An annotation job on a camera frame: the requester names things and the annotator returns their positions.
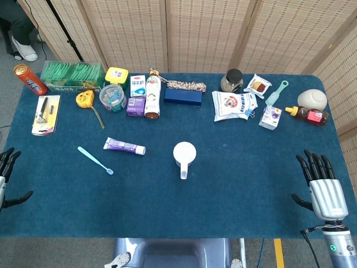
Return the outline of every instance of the blue box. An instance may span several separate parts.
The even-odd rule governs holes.
[[[202,92],[183,89],[166,88],[164,102],[201,106]]]

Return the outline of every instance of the cup handle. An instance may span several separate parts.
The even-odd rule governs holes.
[[[181,180],[186,180],[187,179],[187,170],[189,168],[188,163],[181,163],[181,172],[180,172],[180,178]]]

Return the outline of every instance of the purple box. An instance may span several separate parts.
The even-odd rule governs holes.
[[[127,106],[127,114],[129,116],[144,116],[144,109],[144,98],[129,98]]]

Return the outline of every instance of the person's leg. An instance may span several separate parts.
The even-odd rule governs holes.
[[[14,0],[0,0],[0,18],[11,23],[13,37],[21,45],[29,45],[28,35],[34,26],[26,13]]]

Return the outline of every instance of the bottle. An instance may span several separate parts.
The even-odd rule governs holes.
[[[298,119],[306,120],[315,125],[323,126],[329,120],[329,113],[324,111],[318,111],[315,109],[306,109],[303,106],[293,106],[292,108],[286,107],[285,111],[290,113],[291,116],[295,116]]]
[[[15,68],[13,68],[13,73],[36,95],[46,94],[47,86],[26,64],[16,65]]]
[[[243,86],[243,74],[238,69],[230,69],[227,74],[222,77],[221,89],[224,92],[235,92]]]
[[[158,71],[150,71],[150,76],[146,80],[146,103],[145,117],[158,119],[160,116],[160,91],[161,80],[158,77]]]

